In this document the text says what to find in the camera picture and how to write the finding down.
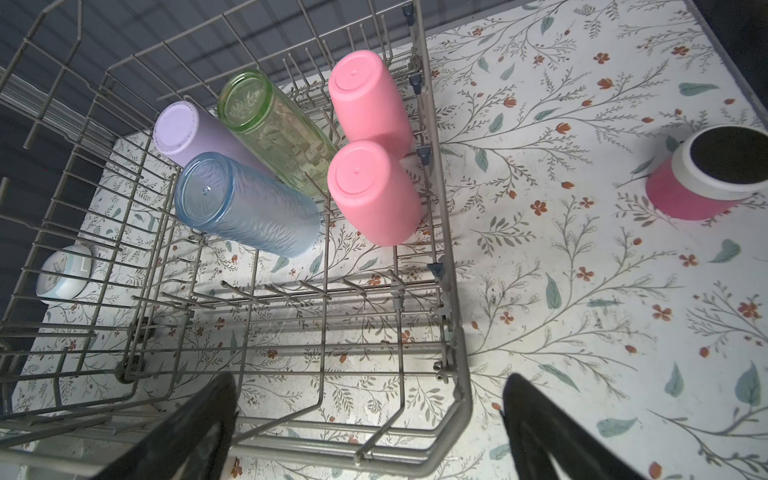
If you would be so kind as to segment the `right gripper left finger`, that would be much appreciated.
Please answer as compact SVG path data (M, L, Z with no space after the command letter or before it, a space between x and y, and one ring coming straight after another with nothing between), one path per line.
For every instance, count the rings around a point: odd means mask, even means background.
M236 425L234 376L220 373L97 479L218 479Z

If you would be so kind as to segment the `lilac cup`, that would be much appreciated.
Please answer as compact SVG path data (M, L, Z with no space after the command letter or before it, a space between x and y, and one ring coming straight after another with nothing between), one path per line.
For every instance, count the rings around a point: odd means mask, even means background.
M214 152L277 178L216 117L188 101L172 103L161 112L154 124L153 141L160 153L181 167L202 153Z

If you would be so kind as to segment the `green translucent cup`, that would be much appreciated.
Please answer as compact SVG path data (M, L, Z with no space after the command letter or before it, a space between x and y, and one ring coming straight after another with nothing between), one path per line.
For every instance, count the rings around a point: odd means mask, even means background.
M217 116L283 183L308 196L329 192L336 146L265 74L246 70L231 77Z

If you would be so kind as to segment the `blue translucent cup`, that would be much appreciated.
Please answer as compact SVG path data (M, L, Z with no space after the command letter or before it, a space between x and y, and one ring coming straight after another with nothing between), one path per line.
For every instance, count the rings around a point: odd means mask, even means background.
M310 197L215 152L184 167L174 207L190 228L286 258L309 250L321 226Z

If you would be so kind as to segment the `floral table mat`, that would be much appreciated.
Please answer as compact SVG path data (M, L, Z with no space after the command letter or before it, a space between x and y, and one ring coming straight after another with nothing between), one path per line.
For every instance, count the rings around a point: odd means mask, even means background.
M767 475L767 196L682 221L645 184L692 134L764 129L690 1L432 1L427 36L472 402L432 479L512 479L518 373L644 477ZM42 212L66 162L1 163ZM247 459L233 479L387 479Z

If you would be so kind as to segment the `pink cup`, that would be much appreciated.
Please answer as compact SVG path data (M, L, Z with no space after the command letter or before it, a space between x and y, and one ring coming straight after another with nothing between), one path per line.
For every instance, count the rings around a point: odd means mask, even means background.
M342 147L331 161L327 184L349 223L371 243L391 247L417 230L423 206L398 160L373 141Z
M411 122L379 55L370 50L346 55L331 72L329 93L348 141L374 141L397 161L411 151Z

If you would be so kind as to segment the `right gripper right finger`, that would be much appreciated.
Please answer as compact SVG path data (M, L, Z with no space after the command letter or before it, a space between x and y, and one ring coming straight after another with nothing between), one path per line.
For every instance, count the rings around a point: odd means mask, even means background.
M503 423L520 479L557 479L555 465L572 479L641 477L522 375L510 375L502 399Z

